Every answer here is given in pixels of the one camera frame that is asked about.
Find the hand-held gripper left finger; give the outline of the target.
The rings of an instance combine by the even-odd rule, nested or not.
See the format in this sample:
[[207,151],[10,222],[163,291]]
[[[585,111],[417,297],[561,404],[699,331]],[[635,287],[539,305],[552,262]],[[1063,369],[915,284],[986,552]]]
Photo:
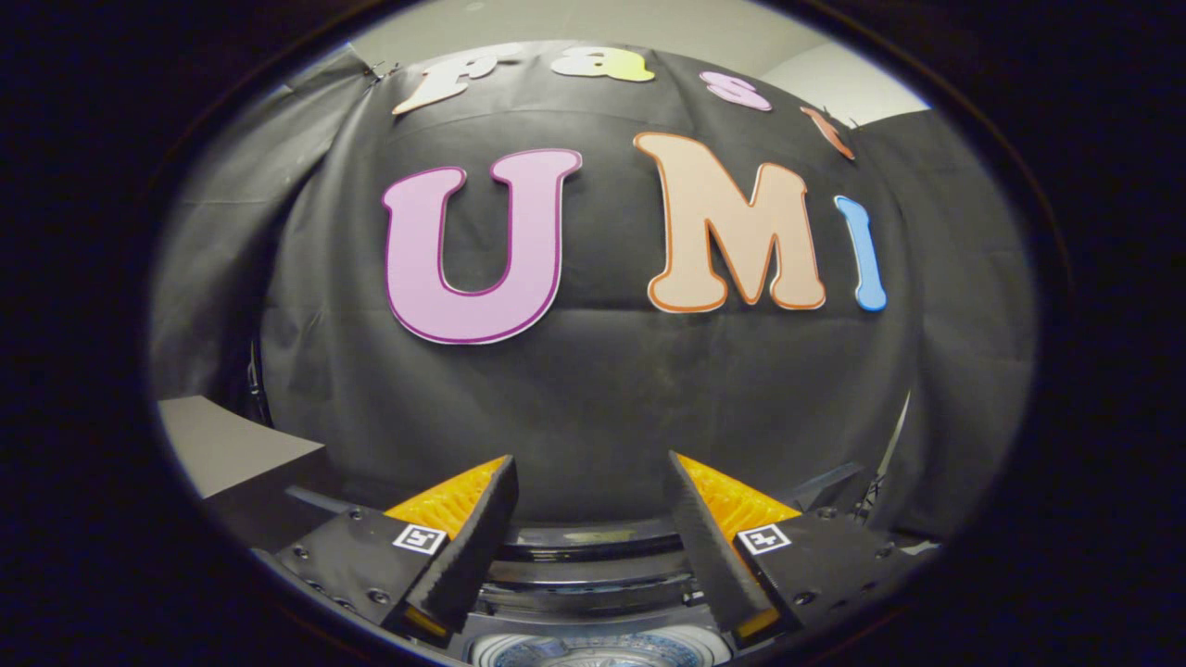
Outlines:
[[259,557],[283,582],[366,633],[445,648],[499,553],[519,481],[510,455],[465,472],[381,479],[310,453],[259,474],[251,498],[281,523]]

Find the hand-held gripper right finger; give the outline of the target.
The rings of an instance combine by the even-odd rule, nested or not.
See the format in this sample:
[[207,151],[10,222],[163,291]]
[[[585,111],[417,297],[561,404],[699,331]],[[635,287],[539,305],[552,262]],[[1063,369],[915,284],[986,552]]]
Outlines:
[[846,512],[793,510],[677,452],[667,502],[716,625],[742,647],[869,623],[930,563]]

